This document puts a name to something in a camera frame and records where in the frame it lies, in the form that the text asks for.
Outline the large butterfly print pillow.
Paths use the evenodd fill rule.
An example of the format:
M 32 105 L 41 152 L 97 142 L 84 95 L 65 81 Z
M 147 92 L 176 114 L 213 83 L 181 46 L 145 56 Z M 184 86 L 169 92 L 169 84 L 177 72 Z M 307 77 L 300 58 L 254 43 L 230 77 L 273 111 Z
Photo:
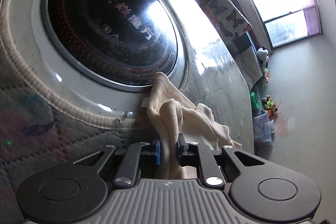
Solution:
M 252 29 L 248 19 L 230 0 L 209 0 L 203 11 L 226 44 Z

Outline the green plastic basin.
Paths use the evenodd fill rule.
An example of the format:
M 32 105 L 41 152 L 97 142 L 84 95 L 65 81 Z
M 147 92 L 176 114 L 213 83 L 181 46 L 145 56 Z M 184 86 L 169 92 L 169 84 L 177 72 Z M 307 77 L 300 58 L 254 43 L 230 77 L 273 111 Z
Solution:
M 260 104 L 255 92 L 250 92 L 251 107 L 253 111 L 260 110 Z

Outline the black induction cooktop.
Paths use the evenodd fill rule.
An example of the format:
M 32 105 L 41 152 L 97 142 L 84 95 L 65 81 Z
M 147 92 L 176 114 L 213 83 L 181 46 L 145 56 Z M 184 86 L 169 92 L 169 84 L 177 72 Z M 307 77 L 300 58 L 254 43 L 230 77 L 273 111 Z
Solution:
M 139 91 L 177 65 L 177 31 L 160 0 L 42 0 L 41 14 L 58 52 L 103 85 Z

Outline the colourful plush toys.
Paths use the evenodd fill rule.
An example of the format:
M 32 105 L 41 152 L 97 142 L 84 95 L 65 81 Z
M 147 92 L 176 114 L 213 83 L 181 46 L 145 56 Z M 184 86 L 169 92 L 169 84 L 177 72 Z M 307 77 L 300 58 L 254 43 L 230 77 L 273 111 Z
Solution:
M 270 96 L 262 98 L 261 101 L 262 105 L 264 106 L 264 110 L 267 112 L 269 118 L 272 118 L 274 115 L 277 115 L 278 113 L 277 105 L 271 100 Z

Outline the grey plain cushion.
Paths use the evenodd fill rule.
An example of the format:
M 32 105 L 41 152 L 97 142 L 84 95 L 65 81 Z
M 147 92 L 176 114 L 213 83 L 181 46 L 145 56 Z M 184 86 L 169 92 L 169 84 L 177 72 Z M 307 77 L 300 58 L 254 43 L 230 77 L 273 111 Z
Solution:
M 236 55 L 234 60 L 247 82 L 248 89 L 252 90 L 255 83 L 263 76 L 254 48 L 250 46 L 244 52 Z

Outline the cream white garment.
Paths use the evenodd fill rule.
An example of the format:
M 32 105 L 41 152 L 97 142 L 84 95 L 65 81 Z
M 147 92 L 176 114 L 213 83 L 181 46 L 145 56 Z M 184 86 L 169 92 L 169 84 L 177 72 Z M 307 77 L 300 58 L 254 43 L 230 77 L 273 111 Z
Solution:
M 147 103 L 147 116 L 161 139 L 162 160 L 158 170 L 160 179 L 196 178 L 191 166 L 181 167 L 177 159 L 178 135 L 186 141 L 208 145 L 220 150 L 224 145 L 242 148 L 230 137 L 227 125 L 215 122 L 212 110 L 199 103 L 193 104 L 167 78 L 158 72 Z

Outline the clear plastic storage box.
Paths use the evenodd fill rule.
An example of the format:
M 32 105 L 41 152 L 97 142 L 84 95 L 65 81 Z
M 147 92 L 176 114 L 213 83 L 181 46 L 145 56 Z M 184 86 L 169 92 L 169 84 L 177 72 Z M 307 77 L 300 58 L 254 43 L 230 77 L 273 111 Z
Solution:
M 272 144 L 272 126 L 267 113 L 253 117 L 253 138 L 257 144 Z

